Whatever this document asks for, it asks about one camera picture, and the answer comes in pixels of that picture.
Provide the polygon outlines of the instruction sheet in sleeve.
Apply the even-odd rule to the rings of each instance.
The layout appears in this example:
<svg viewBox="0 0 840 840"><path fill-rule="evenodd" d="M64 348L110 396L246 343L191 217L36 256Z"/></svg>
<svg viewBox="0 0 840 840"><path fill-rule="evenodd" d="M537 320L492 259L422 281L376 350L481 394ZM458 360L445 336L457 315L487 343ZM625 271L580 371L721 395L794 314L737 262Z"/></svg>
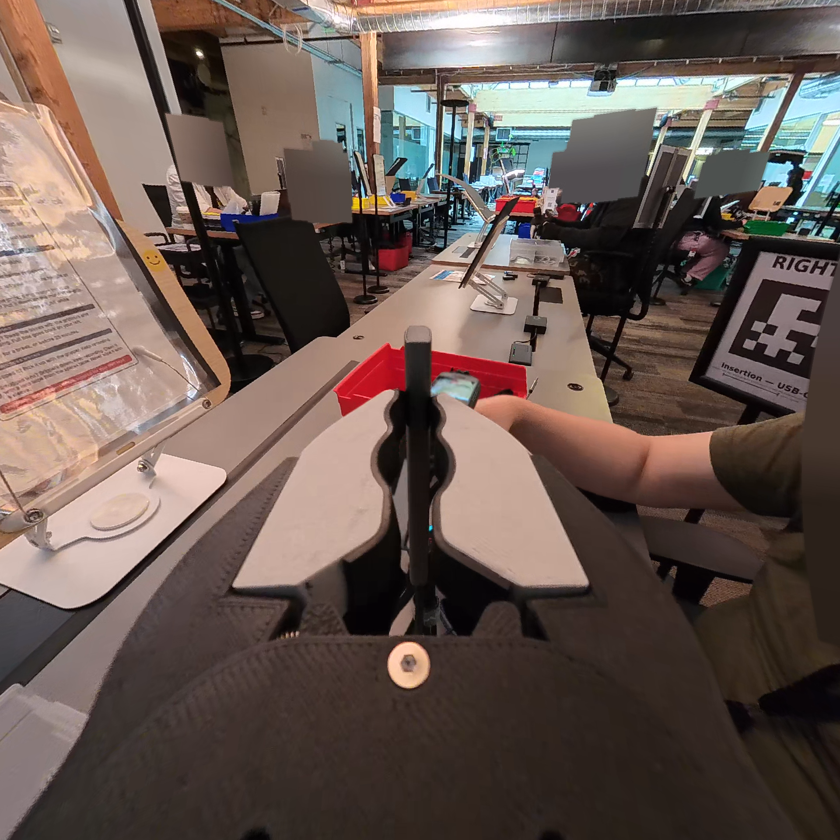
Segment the instruction sheet in sleeve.
<svg viewBox="0 0 840 840"><path fill-rule="evenodd" d="M41 523L220 385L52 112L2 101L2 531Z"/></svg>

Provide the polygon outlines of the clear plastic tray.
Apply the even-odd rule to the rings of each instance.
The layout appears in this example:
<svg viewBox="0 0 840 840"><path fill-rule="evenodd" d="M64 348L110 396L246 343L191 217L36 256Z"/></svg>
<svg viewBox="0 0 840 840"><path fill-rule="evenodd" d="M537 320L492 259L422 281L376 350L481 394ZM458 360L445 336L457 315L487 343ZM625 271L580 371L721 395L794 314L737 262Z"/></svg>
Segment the clear plastic tray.
<svg viewBox="0 0 840 840"><path fill-rule="evenodd" d="M536 266L559 270L565 262L565 249L559 240L516 238L510 242L509 266Z"/></svg>

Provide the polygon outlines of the black framed marker sign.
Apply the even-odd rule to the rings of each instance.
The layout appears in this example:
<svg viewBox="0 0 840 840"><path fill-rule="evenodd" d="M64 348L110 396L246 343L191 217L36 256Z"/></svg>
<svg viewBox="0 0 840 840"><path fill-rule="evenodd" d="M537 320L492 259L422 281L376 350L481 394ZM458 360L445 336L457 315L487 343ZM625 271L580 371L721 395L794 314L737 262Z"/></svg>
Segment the black framed marker sign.
<svg viewBox="0 0 840 840"><path fill-rule="evenodd" d="M803 411L837 260L826 238L744 241L689 381L773 417Z"/></svg>

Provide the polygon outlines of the wood-backed screen white stand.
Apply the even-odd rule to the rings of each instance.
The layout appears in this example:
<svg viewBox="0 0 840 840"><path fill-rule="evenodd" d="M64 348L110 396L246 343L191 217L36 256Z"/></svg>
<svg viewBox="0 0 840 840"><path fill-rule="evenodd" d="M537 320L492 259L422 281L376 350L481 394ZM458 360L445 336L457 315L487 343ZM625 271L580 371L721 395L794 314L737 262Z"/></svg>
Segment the wood-backed screen white stand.
<svg viewBox="0 0 840 840"><path fill-rule="evenodd" d="M144 235L115 223L152 277L163 282L177 318L220 381L211 394L213 407L198 420L228 394L227 365L159 250ZM220 467L164 454L170 438L184 428L41 523L2 531L2 593L21 592L65 610L108 594L225 483Z"/></svg>

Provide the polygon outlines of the grey usb hub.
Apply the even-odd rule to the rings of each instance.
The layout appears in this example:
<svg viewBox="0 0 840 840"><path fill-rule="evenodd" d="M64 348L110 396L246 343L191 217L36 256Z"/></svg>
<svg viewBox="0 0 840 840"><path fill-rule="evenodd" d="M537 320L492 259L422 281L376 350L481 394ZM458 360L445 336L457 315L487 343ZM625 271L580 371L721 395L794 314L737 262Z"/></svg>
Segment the grey usb hub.
<svg viewBox="0 0 840 840"><path fill-rule="evenodd" d="M402 575L399 595L393 603L393 622L400 612L412 608L401 636L427 641L446 635L447 621L441 617L435 575L438 570L435 548L434 502L443 487L447 457L436 443L441 419L431 394L432 333L424 325L412 325L404 335L405 386L395 408L402 417L402 438L396 453L399 475L406 476L407 525L400 529L396 502L392 500L387 536L391 562Z"/></svg>

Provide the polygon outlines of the clear plastic bin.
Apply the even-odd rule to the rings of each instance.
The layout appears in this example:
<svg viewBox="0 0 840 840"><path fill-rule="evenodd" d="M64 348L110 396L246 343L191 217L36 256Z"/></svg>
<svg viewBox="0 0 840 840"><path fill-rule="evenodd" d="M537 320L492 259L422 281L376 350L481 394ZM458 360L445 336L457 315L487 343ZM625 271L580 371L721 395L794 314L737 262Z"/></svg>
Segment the clear plastic bin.
<svg viewBox="0 0 840 840"><path fill-rule="evenodd" d="M19 684L1 695L1 838L11 837L67 759L88 715Z"/></svg>

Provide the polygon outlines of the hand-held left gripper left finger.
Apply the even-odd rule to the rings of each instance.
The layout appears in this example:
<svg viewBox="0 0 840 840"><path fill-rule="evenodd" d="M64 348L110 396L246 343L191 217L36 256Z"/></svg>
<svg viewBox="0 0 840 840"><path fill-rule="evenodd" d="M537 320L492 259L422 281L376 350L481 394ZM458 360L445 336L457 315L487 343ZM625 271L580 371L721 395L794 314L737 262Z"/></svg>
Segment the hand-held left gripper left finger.
<svg viewBox="0 0 840 840"><path fill-rule="evenodd" d="M351 592L347 569L391 522L375 460L399 391L385 391L305 447L234 578L236 592Z"/></svg>

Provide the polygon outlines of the wooden post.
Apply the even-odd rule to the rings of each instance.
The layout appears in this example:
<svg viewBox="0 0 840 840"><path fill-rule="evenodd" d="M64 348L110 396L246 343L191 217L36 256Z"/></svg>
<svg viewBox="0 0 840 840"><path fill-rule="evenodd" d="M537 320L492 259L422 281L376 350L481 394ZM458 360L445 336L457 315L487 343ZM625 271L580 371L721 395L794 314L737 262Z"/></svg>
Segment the wooden post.
<svg viewBox="0 0 840 840"><path fill-rule="evenodd" d="M1 31L29 98L47 106L110 214L123 216L36 1L2 1Z"/></svg>

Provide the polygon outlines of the tablet on metal stand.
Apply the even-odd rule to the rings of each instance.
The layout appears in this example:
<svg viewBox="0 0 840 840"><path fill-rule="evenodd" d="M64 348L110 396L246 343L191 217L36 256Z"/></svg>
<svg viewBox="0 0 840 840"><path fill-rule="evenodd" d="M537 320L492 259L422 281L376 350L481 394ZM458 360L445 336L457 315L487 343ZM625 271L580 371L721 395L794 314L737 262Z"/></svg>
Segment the tablet on metal stand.
<svg viewBox="0 0 840 840"><path fill-rule="evenodd" d="M489 250L496 243L517 203L518 196L512 197L494 217L475 256L458 283L458 288L472 287L478 292L478 296L471 307L473 311L496 312L507 316L514 314L516 311L518 299L510 297L506 289L484 272L482 267Z"/></svg>

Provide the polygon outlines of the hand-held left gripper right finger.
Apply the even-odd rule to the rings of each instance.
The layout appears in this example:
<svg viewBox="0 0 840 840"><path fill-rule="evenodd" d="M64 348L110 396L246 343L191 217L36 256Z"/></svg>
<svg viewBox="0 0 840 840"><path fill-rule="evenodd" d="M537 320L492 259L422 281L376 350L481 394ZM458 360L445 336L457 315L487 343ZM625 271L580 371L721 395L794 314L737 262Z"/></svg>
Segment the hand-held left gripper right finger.
<svg viewBox="0 0 840 840"><path fill-rule="evenodd" d="M509 592L590 582L525 447L449 395L435 398L447 468L432 502L436 545Z"/></svg>

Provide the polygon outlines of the black office chair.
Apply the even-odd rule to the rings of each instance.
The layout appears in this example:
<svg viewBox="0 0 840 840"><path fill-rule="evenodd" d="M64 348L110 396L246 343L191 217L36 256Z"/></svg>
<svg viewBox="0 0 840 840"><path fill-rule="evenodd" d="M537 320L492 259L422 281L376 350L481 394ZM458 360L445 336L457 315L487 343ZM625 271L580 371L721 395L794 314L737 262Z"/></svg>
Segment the black office chair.
<svg viewBox="0 0 840 840"><path fill-rule="evenodd" d="M292 354L350 327L350 310L310 222L269 218L235 232Z"/></svg>
<svg viewBox="0 0 840 840"><path fill-rule="evenodd" d="M662 227L640 228L637 237L623 250L599 250L586 254L586 272L575 282L581 314L586 317L585 333L590 349L604 358L599 377L605 382L611 366L623 368L630 381L633 367L616 353L627 321L643 320L648 313L657 268L679 239L697 200L691 187L683 190L666 215ZM618 318L609 340L593 333L597 318Z"/></svg>
<svg viewBox="0 0 840 840"><path fill-rule="evenodd" d="M698 605L717 578L750 584L763 561L741 541L699 523L642 516L642 530L657 575L674 572L672 594Z"/></svg>

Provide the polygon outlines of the red plastic bin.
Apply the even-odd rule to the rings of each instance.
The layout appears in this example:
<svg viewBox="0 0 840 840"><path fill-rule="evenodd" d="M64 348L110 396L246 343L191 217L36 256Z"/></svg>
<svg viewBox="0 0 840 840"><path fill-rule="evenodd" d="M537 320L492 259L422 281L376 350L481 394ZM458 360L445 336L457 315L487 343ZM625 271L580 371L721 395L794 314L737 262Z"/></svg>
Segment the red plastic bin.
<svg viewBox="0 0 840 840"><path fill-rule="evenodd" d="M378 262L380 272L394 272L407 267L413 251L413 234L406 230L393 239L379 242Z"/></svg>
<svg viewBox="0 0 840 840"><path fill-rule="evenodd" d="M510 393L526 397L529 392L524 366L443 351L432 351L431 380L445 372L471 375L480 383L479 398ZM358 364L333 388L341 415L347 416L383 391L405 388L404 348L389 343Z"/></svg>

